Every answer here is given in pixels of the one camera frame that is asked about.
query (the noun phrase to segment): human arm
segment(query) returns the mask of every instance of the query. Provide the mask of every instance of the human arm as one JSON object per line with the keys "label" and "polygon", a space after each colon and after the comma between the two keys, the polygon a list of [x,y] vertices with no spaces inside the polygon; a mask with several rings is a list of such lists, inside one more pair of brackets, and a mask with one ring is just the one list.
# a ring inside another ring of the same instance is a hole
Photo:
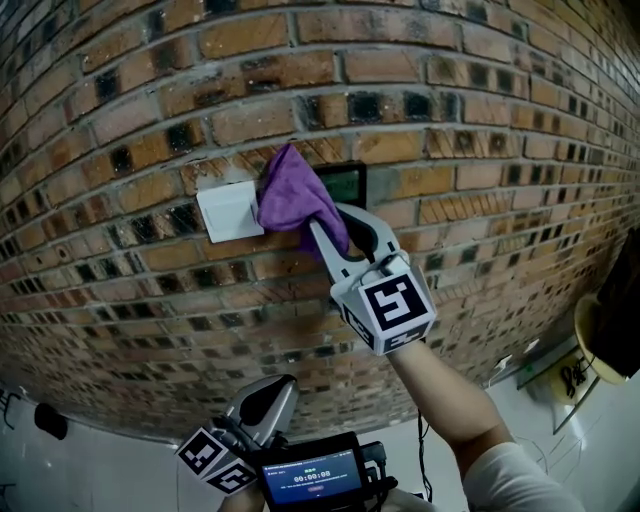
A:
{"label": "human arm", "polygon": [[225,498],[218,512],[262,512],[264,496],[257,484]]}
{"label": "human arm", "polygon": [[512,441],[489,395],[424,343],[411,343],[388,357],[422,416],[451,447],[463,478],[483,453]]}

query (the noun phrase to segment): black cable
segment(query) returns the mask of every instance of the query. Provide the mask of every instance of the black cable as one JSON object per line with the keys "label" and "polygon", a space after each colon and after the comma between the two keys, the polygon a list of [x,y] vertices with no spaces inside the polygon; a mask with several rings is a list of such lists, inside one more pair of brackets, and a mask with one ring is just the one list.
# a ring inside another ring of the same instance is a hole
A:
{"label": "black cable", "polygon": [[429,503],[433,502],[433,487],[431,486],[431,482],[427,477],[427,473],[424,469],[424,438],[429,432],[430,425],[427,423],[427,429],[422,432],[422,414],[418,411],[418,443],[420,444],[420,449],[418,452],[418,457],[420,460],[420,472],[422,473],[422,484],[424,485],[425,490],[427,491],[427,501]]}

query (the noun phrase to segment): white light switch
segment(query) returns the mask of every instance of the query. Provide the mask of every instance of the white light switch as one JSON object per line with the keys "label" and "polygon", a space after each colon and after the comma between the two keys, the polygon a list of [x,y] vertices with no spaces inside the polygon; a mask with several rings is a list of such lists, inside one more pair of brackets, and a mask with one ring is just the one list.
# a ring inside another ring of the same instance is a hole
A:
{"label": "white light switch", "polygon": [[264,234],[258,224],[258,201],[253,181],[198,192],[198,205],[213,243]]}

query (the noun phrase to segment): digital timer display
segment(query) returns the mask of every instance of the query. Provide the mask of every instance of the digital timer display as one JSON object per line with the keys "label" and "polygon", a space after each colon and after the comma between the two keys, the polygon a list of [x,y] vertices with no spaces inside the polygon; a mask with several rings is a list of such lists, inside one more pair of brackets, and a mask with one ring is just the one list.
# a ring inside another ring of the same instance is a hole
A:
{"label": "digital timer display", "polygon": [[325,498],[361,487],[352,450],[314,459],[264,466],[262,471],[278,504]]}

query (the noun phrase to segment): purple cloth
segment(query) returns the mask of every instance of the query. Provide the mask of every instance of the purple cloth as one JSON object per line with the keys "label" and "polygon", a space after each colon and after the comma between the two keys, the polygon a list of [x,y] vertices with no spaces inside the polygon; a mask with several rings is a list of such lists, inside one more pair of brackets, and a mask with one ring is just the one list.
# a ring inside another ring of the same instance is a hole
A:
{"label": "purple cloth", "polygon": [[336,248],[346,254],[349,235],[327,189],[291,144],[269,162],[269,175],[260,197],[258,224],[271,231],[291,231],[302,226],[300,248],[320,256],[309,228],[317,219]]}

